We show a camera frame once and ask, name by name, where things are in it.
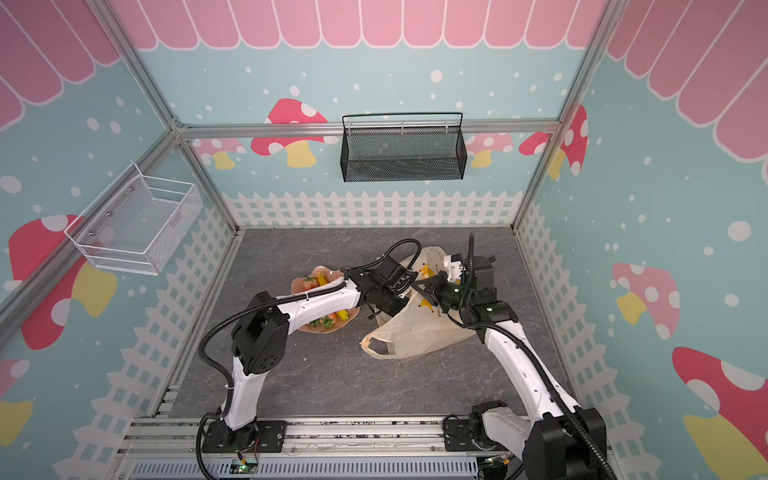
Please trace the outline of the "banana print plastic bag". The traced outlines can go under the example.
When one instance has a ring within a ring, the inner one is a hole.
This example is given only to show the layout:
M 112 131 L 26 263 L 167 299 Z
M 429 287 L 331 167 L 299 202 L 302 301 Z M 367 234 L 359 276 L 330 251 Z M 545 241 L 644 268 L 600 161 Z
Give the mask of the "banana print plastic bag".
M 413 288 L 405 307 L 394 317 L 377 315 L 379 327 L 361 341 L 361 349 L 377 360 L 402 360 L 435 352 L 474 335 L 450 321 Z

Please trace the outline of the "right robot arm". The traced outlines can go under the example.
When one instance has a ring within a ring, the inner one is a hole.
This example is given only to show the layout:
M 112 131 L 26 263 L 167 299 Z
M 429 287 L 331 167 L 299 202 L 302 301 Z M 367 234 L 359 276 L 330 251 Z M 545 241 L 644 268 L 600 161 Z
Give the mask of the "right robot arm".
M 517 314 L 499 299 L 492 263 L 487 257 L 451 256 L 447 270 L 412 285 L 453 323 L 478 335 L 523 402 L 525 417 L 501 403 L 475 406 L 470 416 L 475 442 L 502 446 L 529 479 L 616 478 L 603 417 L 581 407 L 546 368 Z

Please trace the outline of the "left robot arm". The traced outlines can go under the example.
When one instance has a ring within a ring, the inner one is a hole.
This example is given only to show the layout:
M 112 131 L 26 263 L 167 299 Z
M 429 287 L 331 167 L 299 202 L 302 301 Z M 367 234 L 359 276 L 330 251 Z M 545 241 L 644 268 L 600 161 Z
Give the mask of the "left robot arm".
M 203 415 L 195 438 L 198 460 L 204 453 L 236 453 L 254 449 L 260 441 L 257 404 L 267 373 L 283 359 L 288 337 L 332 313 L 370 305 L 393 317 L 408 303 L 405 292 L 418 272 L 389 256 L 362 268 L 343 269 L 324 285 L 289 296 L 257 294 L 249 306 L 201 338 L 197 355 L 225 378 L 221 407 Z M 222 330 L 232 328 L 232 365 L 226 367 L 206 351 Z

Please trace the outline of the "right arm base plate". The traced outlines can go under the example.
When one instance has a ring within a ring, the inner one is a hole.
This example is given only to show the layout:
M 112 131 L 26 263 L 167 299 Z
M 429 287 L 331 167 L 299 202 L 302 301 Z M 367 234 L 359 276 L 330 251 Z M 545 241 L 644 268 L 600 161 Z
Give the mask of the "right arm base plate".
M 447 416 L 442 420 L 444 447 L 449 452 L 511 452 L 519 455 L 531 424 L 516 415 L 490 414 L 479 422 Z

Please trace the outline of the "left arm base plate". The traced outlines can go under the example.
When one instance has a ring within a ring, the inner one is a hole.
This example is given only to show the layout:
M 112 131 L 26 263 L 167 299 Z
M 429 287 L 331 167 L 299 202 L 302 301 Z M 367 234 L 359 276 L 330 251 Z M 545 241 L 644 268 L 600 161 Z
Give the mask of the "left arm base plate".
M 214 419 L 203 429 L 203 453 L 280 453 L 286 438 L 286 421 L 255 420 L 233 430 Z

